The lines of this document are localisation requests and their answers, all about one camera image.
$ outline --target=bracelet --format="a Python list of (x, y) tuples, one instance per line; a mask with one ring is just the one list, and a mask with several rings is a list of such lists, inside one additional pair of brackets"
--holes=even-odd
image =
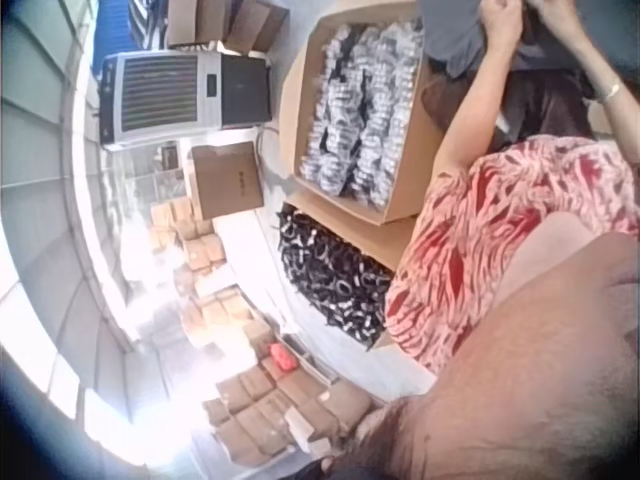
[(604, 105), (604, 104), (605, 104), (605, 103), (607, 103), (609, 100), (611, 100), (613, 97), (615, 97), (615, 96), (618, 94), (618, 92), (619, 92), (619, 91), (620, 91), (620, 83), (616, 82), (616, 83), (613, 85), (613, 87), (611, 87), (611, 91), (610, 91), (607, 95), (605, 95), (605, 96), (603, 96), (602, 98), (600, 98), (600, 99), (598, 100), (598, 103), (599, 103), (600, 105)]

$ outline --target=air cooler vent grille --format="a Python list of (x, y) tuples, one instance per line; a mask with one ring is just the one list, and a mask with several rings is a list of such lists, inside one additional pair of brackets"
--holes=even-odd
[(125, 61), (123, 132), (197, 120), (196, 56), (130, 58)]

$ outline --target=hand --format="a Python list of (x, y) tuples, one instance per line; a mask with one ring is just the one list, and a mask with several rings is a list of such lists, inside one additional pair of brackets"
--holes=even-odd
[(513, 55), (522, 37), (522, 0), (482, 0), (480, 16), (487, 31), (488, 51)]
[(571, 48), (587, 38), (575, 0), (528, 0), (558, 40)]

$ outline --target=red package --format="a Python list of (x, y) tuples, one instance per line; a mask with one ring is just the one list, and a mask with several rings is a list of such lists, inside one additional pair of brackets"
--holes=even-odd
[(298, 368), (298, 359), (279, 343), (271, 345), (270, 352), (273, 361), (276, 362), (276, 365), (278, 365), (283, 372), (293, 372)]

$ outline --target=red floral dress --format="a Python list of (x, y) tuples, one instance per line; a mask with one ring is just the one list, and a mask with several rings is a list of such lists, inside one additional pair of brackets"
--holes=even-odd
[(514, 253), (553, 212), (595, 235), (638, 234), (633, 175), (617, 147), (533, 137), (434, 180), (387, 294), (387, 330), (434, 374), (484, 318)]

